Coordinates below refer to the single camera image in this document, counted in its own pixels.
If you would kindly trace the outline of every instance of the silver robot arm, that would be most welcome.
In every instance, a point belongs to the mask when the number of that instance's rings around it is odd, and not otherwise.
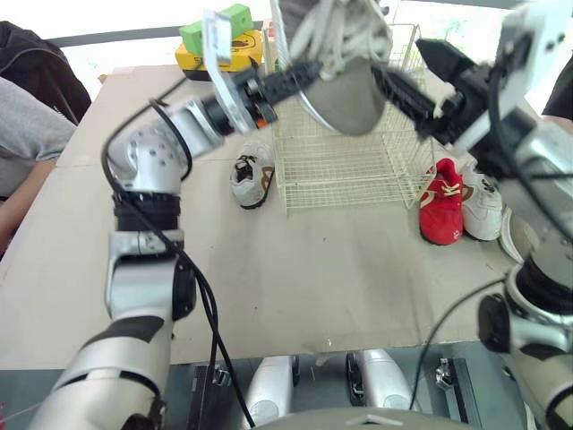
[[[308,86],[319,70],[314,63],[298,64],[260,78],[251,68],[227,79],[242,103],[240,111],[251,116],[249,124],[264,126],[277,118],[272,106]],[[109,146],[109,166],[123,189],[114,195],[116,231],[109,236],[105,302],[111,324],[81,347],[31,429],[162,428],[171,336],[175,321],[195,305],[195,278],[125,202],[136,202],[183,247],[178,194],[187,164],[182,143],[195,158],[220,146],[223,136],[239,126],[226,114],[237,98],[220,97],[227,90],[217,88],[216,97],[167,111],[181,142],[158,120],[120,133]]]

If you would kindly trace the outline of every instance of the metal bracket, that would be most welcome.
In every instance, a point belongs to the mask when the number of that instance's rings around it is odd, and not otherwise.
[[[215,97],[229,118],[231,125],[239,133],[248,133],[256,129],[256,125],[247,111],[241,97],[235,88],[233,80],[227,73],[222,73],[218,62],[231,61],[231,22],[230,20],[209,9],[203,15],[203,61],[207,73],[213,81]]]

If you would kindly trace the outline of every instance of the wire basket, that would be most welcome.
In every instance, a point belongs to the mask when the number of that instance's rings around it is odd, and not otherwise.
[[[392,29],[390,64],[423,85],[423,61],[414,43],[419,28],[399,24]],[[433,180],[432,142],[419,142],[411,122],[389,103],[373,132],[360,137],[323,128],[295,99],[281,104],[277,113],[275,177],[286,213],[392,201],[410,207]]]

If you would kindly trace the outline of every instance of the person's arm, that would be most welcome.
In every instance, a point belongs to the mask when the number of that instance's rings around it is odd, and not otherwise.
[[[0,78],[0,157],[34,164],[23,182],[0,171],[0,255],[20,226],[41,186],[75,130],[75,125],[31,94]]]
[[[47,159],[37,163],[26,180],[0,206],[0,255],[5,251],[13,232],[20,226],[26,212],[28,212],[55,165],[55,159]]]

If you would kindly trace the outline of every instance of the beige tabletop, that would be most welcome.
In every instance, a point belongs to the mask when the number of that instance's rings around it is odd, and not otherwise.
[[[0,262],[0,369],[62,368],[107,326],[114,219],[99,148],[178,76],[171,67],[112,75],[83,119]],[[208,87],[188,83],[178,95]],[[185,249],[214,290],[233,358],[420,344],[452,301],[508,267],[495,243],[425,243],[416,210],[399,202],[286,217],[273,187],[262,207],[244,211],[228,184],[244,139],[197,160],[182,192]],[[439,339],[475,339],[475,306],[455,312]],[[172,361],[205,360],[209,351],[198,305],[175,327]]]

